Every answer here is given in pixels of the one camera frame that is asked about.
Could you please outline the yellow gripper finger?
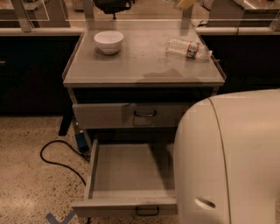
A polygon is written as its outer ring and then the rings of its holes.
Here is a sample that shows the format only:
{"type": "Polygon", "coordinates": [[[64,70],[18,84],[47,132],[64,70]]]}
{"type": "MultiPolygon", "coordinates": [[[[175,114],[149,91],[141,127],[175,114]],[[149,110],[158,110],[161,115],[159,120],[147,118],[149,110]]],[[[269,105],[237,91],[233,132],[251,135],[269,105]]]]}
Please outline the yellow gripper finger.
{"type": "Polygon", "coordinates": [[[187,10],[193,6],[195,0],[175,0],[174,7],[179,10],[187,10]]]}

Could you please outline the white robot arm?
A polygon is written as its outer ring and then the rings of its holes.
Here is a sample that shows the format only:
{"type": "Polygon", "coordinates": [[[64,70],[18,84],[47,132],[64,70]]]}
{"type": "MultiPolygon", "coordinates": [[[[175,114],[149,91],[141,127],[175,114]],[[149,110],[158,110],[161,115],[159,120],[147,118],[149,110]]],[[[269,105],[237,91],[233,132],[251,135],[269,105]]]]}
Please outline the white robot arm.
{"type": "Polygon", "coordinates": [[[179,224],[279,224],[279,42],[215,33],[229,60],[224,88],[193,104],[177,128],[173,170],[179,224]]]}

